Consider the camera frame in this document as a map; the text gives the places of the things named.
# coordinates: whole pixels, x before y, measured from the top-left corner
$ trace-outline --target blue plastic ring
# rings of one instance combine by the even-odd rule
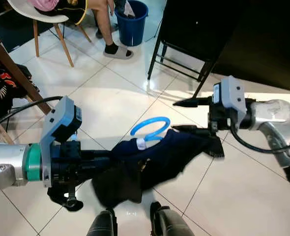
[[[135,135],[136,131],[138,131],[139,129],[143,128],[146,125],[155,123],[155,122],[159,122],[159,121],[164,121],[165,125],[156,130],[155,132],[152,132],[150,134],[147,134],[144,138],[144,140],[147,141],[153,141],[153,140],[162,140],[162,137],[157,136],[158,134],[161,134],[165,129],[167,129],[170,125],[170,119],[167,117],[154,117],[154,118],[150,118],[147,120],[144,120],[143,122],[137,124],[132,130],[130,135]]]

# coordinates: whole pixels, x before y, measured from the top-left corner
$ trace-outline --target wooden table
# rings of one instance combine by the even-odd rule
[[[13,79],[15,79],[18,82],[18,84],[20,84],[27,91],[27,96],[32,101],[42,99],[42,96],[37,92],[37,90],[34,88],[34,86],[31,84],[28,78],[21,72],[21,70],[18,68],[18,66],[6,52],[4,47],[1,45],[1,40],[0,40],[0,62],[13,76]],[[51,110],[51,108],[47,103],[41,103],[38,105],[38,107],[42,110],[44,114],[47,114]]]

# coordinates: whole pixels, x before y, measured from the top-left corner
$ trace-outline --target pink clothing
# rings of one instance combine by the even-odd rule
[[[41,11],[51,11],[59,0],[28,0],[34,7]]]

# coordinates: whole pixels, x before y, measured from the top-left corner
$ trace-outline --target black metal frame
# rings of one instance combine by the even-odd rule
[[[165,66],[167,68],[170,68],[170,69],[172,69],[172,70],[174,70],[176,72],[179,72],[179,73],[181,73],[183,75],[186,75],[186,76],[198,81],[200,84],[199,84],[197,90],[195,91],[195,93],[193,95],[193,98],[196,98],[198,93],[199,93],[199,91],[201,90],[202,86],[204,85],[208,75],[210,74],[210,72],[214,68],[215,63],[217,61],[217,58],[212,60],[212,61],[205,61],[201,71],[199,72],[199,71],[193,70],[192,68],[189,68],[189,67],[187,67],[187,66],[185,66],[185,65],[183,65],[183,64],[181,64],[179,62],[176,62],[176,61],[174,61],[174,60],[172,60],[170,58],[165,57],[165,54],[166,54],[166,51],[167,51],[167,48],[168,48],[168,45],[166,45],[165,43],[163,43],[164,46],[163,46],[162,54],[161,55],[158,54],[160,43],[163,43],[163,42],[161,41],[161,31],[159,30],[157,41],[156,41],[156,45],[155,45],[155,49],[154,49],[154,53],[153,53],[153,57],[151,59],[151,63],[150,63],[149,70],[148,70],[148,78],[147,79],[150,80],[150,77],[151,77],[155,62],[156,62],[158,64],[161,64],[161,65],[163,65],[163,66]],[[172,62],[173,64],[181,66],[182,68],[185,68],[185,69],[190,70],[190,71],[192,71],[194,73],[197,73],[199,76],[196,78],[196,77],[188,75],[187,73],[184,73],[184,72],[182,72],[182,71],[180,71],[178,69],[175,69],[175,68],[173,68],[173,67],[171,67],[169,65],[166,65],[166,64],[164,64],[164,59]]]

